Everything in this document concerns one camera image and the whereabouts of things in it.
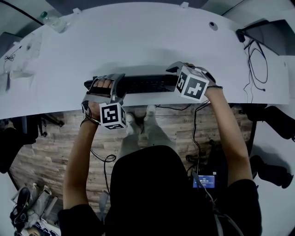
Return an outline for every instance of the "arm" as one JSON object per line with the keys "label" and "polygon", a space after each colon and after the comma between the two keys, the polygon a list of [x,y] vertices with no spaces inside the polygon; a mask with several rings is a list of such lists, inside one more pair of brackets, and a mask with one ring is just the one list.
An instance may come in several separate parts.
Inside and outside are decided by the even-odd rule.
{"label": "arm", "polygon": [[246,143],[222,89],[209,88],[205,96],[213,107],[221,144],[228,164],[228,186],[241,179],[252,180]]}
{"label": "arm", "polygon": [[[111,88],[111,80],[101,79],[95,83],[96,87]],[[100,120],[100,107],[96,102],[89,102],[88,106],[92,118]],[[65,171],[63,202],[64,209],[74,206],[88,204],[86,195],[86,182],[89,171],[90,149],[97,130],[97,125],[86,121],[81,125],[78,137],[71,150],[68,165]]]}

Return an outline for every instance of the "black keyboard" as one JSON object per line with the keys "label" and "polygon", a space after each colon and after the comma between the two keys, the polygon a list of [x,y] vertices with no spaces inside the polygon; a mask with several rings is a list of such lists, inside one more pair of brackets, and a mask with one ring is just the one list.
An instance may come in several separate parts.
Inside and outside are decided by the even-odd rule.
{"label": "black keyboard", "polygon": [[[128,94],[173,92],[178,77],[175,75],[126,76],[117,85],[117,94],[126,91]],[[90,88],[93,80],[84,83]]]}

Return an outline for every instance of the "water bottle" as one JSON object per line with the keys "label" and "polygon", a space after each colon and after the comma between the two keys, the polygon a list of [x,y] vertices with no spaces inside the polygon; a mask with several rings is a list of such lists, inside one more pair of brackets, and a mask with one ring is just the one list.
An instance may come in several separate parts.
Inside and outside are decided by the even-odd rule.
{"label": "water bottle", "polygon": [[41,19],[44,24],[49,25],[52,29],[54,29],[58,33],[63,33],[66,28],[66,22],[57,16],[49,15],[47,12],[42,12]]}

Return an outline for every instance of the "blue display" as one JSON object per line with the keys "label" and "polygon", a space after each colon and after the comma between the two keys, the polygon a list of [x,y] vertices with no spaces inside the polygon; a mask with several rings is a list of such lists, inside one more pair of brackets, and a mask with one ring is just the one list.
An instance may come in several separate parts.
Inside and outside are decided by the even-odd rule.
{"label": "blue display", "polygon": [[[215,188],[215,176],[214,175],[199,175],[199,180],[206,189]],[[193,188],[197,188],[197,181],[194,179]]]}

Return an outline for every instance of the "wooden floor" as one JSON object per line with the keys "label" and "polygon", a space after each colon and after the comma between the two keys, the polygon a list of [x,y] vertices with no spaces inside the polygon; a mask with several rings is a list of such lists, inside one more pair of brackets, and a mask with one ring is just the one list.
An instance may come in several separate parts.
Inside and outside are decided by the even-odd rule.
{"label": "wooden floor", "polygon": [[[183,108],[185,105],[171,105],[174,108]],[[185,156],[196,153],[196,146],[192,142],[192,130],[194,126],[194,110],[197,105],[192,105],[184,111],[157,108],[156,118],[158,124],[166,134],[176,142],[177,152],[187,168]],[[143,117],[145,106],[126,107],[127,112],[133,112],[137,117]],[[246,115],[239,114],[239,107],[232,108],[235,117],[241,128],[245,141],[249,140],[252,122]],[[44,128],[48,133],[47,137],[39,136],[36,143],[22,147],[16,156],[10,171],[17,185],[23,184],[32,186],[36,182],[39,186],[46,184],[53,195],[59,198],[57,206],[62,208],[62,184],[68,157],[73,142],[78,134],[83,116],[81,111],[57,112],[53,115],[64,121],[63,127],[47,123]],[[209,140],[220,142],[215,116],[211,106],[208,106],[197,113],[197,131],[195,138],[199,142],[204,157],[210,153]],[[106,130],[99,127],[92,148],[101,155],[117,154],[122,139],[126,136],[125,130]],[[145,147],[147,138],[144,134],[140,137],[139,145]],[[112,168],[115,163],[106,165],[106,173],[110,183]],[[100,194],[106,190],[105,177],[103,173],[103,162],[90,157],[90,168],[87,182],[87,196],[94,211],[98,211]]]}

